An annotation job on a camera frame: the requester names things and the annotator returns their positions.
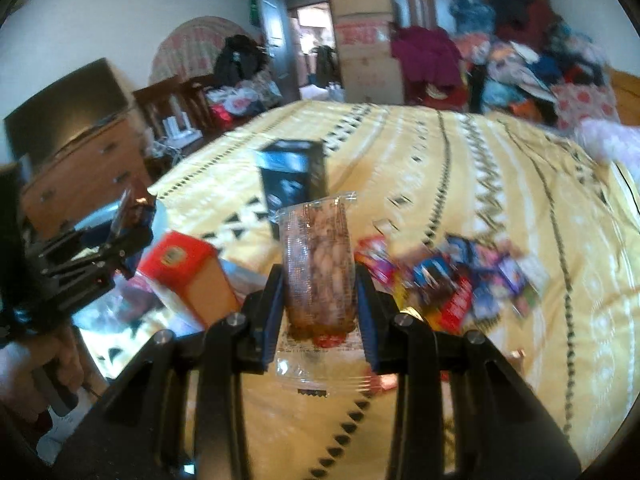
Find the clear brown nut snack packet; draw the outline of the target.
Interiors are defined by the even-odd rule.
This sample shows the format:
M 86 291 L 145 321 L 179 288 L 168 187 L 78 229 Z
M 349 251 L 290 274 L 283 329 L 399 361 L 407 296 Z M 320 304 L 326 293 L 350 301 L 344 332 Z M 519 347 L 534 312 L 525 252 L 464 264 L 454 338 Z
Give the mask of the clear brown nut snack packet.
M 276 214 L 284 272 L 284 318 L 274 374 L 301 394 L 395 387 L 366 361 L 356 293 L 356 262 L 348 227 L 354 192 L 288 206 Z

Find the glass bowl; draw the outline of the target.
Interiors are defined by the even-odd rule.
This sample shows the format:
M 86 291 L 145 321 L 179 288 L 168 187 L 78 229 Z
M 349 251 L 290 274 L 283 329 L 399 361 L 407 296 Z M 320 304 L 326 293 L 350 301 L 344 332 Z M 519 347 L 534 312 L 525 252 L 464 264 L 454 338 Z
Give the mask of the glass bowl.
M 117 273 L 114 281 L 114 288 L 106 295 L 73 316 L 103 377 L 116 378 L 160 330 L 171 330 L 181 337 L 202 329 L 175 303 L 172 292 L 156 288 L 142 274 L 126 280 Z

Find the orange red cardboard box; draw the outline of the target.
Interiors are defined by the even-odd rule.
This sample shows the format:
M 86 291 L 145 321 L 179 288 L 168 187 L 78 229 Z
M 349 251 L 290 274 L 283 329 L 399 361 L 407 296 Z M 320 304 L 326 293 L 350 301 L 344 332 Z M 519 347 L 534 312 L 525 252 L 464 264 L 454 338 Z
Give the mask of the orange red cardboard box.
M 138 272 L 160 301 L 197 332 L 240 310 L 217 249 L 205 240 L 167 231 L 142 257 Z

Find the wooden chest of drawers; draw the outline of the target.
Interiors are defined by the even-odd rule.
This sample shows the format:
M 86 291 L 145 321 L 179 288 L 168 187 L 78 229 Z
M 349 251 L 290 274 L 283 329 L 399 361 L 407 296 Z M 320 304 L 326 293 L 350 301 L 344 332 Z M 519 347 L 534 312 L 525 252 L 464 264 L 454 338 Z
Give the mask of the wooden chest of drawers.
M 23 210 L 46 240 L 119 200 L 132 180 L 152 184 L 139 133 L 124 116 L 67 144 L 43 166 L 23 188 Z

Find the white wifi router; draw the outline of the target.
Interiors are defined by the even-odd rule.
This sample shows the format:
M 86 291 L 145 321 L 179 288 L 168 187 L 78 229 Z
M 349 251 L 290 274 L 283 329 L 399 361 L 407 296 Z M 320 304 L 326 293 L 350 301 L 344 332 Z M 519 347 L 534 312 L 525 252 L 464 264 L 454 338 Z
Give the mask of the white wifi router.
M 201 130 L 191 124 L 190 117 L 186 112 L 180 112 L 177 116 L 163 118 L 162 125 L 167 144 L 171 148 L 181 150 L 203 137 Z

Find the dark wooden chair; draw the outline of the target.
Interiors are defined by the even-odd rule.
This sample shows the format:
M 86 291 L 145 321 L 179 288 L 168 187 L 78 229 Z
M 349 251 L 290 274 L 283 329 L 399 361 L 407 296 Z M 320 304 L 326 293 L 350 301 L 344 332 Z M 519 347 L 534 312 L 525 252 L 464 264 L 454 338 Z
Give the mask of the dark wooden chair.
M 171 117 L 175 118 L 180 131 L 186 128 L 186 124 L 202 133 L 215 130 L 201 77 L 183 80 L 180 76 L 173 76 L 134 90 L 132 96 L 157 139 L 169 136 L 164 121 Z

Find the black flat television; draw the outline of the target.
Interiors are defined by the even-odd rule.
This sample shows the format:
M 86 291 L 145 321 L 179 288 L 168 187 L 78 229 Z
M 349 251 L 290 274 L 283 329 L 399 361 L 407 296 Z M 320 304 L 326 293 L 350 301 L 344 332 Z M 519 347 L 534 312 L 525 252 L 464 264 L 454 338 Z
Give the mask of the black flat television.
M 99 58 L 49 84 L 4 118 L 11 153 L 40 166 L 71 140 L 128 107 L 110 63 Z

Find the blue snack packet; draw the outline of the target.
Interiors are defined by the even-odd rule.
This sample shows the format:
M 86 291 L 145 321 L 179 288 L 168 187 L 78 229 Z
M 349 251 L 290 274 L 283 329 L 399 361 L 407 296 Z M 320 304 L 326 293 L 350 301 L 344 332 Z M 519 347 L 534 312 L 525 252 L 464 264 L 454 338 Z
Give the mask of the blue snack packet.
M 412 269 L 414 284 L 427 295 L 447 295 L 456 289 L 454 271 L 442 255 L 422 260 Z

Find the black blue carton box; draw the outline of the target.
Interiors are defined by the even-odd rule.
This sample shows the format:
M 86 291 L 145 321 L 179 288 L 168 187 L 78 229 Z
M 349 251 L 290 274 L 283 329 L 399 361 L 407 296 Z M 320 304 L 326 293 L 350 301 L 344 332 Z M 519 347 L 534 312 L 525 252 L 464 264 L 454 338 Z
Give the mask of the black blue carton box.
M 323 144 L 275 140 L 256 153 L 272 237 L 280 240 L 278 212 L 329 195 Z

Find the yellow patterned bed sheet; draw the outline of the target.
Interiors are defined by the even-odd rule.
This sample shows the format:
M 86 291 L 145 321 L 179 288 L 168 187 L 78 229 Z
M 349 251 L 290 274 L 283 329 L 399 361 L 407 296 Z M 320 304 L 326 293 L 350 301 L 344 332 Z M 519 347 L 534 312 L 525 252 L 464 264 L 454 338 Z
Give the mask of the yellow patterned bed sheet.
M 501 114 L 300 101 L 270 110 L 153 185 L 171 229 L 259 274 L 280 258 L 264 217 L 256 153 L 278 139 L 320 141 L 330 190 L 353 192 L 353 238 L 386 229 L 394 252 L 446 234 L 507 240 L 549 281 L 521 318 L 482 330 L 523 350 L 526 382 L 582 466 L 593 464 L 639 393 L 639 196 L 620 165 Z

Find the stacked cardboard boxes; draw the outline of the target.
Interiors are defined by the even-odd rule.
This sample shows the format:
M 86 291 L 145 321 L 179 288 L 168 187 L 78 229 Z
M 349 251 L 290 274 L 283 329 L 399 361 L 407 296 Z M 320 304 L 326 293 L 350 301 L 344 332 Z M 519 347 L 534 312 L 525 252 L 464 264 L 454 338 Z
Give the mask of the stacked cardboard boxes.
M 345 101 L 404 104 L 404 78 L 392 55 L 393 0 L 331 0 L 331 11 Z

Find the white purple folded quilt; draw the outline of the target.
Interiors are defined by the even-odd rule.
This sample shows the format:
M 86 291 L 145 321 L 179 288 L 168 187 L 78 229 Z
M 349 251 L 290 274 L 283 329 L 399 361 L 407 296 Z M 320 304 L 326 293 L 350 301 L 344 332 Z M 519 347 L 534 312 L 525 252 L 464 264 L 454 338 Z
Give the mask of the white purple folded quilt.
M 575 142 L 597 162 L 621 162 L 639 180 L 638 126 L 625 126 L 604 119 L 584 119 L 574 130 Z

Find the pile of clothes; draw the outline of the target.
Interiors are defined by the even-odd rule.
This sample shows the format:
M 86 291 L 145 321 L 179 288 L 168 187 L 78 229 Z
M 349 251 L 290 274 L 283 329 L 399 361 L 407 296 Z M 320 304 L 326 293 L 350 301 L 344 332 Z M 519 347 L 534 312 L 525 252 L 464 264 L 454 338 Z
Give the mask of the pile of clothes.
M 406 100 L 572 130 L 620 115 L 604 50 L 541 0 L 452 0 L 454 31 L 396 30 Z

